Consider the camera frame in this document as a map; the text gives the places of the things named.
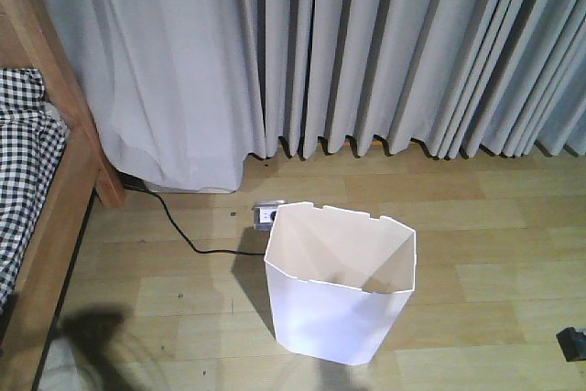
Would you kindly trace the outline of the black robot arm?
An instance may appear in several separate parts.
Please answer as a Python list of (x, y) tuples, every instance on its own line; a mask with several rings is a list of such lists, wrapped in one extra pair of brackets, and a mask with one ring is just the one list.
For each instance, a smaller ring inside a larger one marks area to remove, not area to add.
[(567, 362), (586, 359), (585, 329), (567, 327), (556, 334), (559, 347)]

